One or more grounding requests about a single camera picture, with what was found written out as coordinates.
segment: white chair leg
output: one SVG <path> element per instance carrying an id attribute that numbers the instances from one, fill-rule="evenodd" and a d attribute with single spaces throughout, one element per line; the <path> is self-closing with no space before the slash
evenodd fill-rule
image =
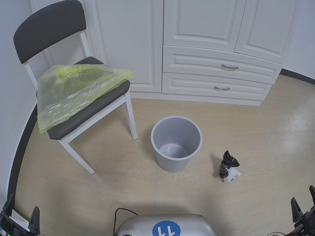
<path id="1" fill-rule="evenodd" d="M 136 131 L 136 123 L 134 118 L 134 113 L 132 112 L 132 105 L 131 105 L 131 99 L 130 99 L 130 93 L 129 90 L 125 94 L 126 102 L 124 103 L 125 109 L 127 112 L 127 118 L 129 123 L 129 128 L 131 132 L 132 139 L 136 140 L 138 138 L 137 131 Z"/>
<path id="2" fill-rule="evenodd" d="M 70 153 L 74 157 L 75 160 L 79 162 L 88 172 L 94 174 L 95 171 L 74 151 L 74 149 L 65 141 L 64 138 L 58 140 L 58 142 L 65 148 L 66 151 Z"/>

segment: cabinet base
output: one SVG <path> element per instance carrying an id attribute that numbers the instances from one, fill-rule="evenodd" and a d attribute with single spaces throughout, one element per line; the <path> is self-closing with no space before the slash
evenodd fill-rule
<path id="1" fill-rule="evenodd" d="M 135 99 L 154 99 L 154 100 L 176 100 L 176 101 L 196 101 L 196 102 L 212 102 L 212 103 L 227 103 L 238 105 L 259 106 L 262 101 L 236 99 L 228 97 L 215 96 L 200 96 L 186 94 L 171 94 L 161 92 L 130 92 L 130 97 Z"/>

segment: white wall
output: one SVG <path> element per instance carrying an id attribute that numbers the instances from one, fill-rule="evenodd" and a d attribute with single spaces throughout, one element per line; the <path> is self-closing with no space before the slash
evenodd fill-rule
<path id="1" fill-rule="evenodd" d="M 14 32 L 31 14 L 30 0 L 0 0 L 0 208 L 7 199 L 18 143 L 36 104 L 36 90 L 13 45 Z M 49 68 L 42 53 L 32 64 L 37 73 Z"/>
<path id="2" fill-rule="evenodd" d="M 300 18 L 283 68 L 315 79 L 315 0 L 302 0 Z"/>

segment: yellow plastic bag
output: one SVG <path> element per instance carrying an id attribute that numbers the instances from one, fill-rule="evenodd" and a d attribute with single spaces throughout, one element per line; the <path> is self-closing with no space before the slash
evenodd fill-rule
<path id="1" fill-rule="evenodd" d="M 133 76 L 128 70 L 116 70 L 105 65 L 51 67 L 39 78 L 37 85 L 39 133 L 69 120 Z"/>

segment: wooden floor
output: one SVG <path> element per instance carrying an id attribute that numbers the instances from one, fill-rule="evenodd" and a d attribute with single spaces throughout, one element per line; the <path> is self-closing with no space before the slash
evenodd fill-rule
<path id="1" fill-rule="evenodd" d="M 15 206 L 28 217 L 38 206 L 45 236 L 112 236 L 118 207 L 141 215 L 197 213 L 222 236 L 265 236 L 293 230 L 293 196 L 304 212 L 312 207 L 315 85 L 280 75 L 260 107 L 142 99 L 132 105 L 136 141 L 120 106 L 70 143 L 94 175 L 35 126 Z M 158 166 L 150 140 L 154 124 L 171 115 L 190 118 L 203 134 L 201 150 L 176 173 Z M 231 183 L 218 175 L 226 150 L 242 173 Z M 117 224 L 130 216 L 119 211 Z"/>

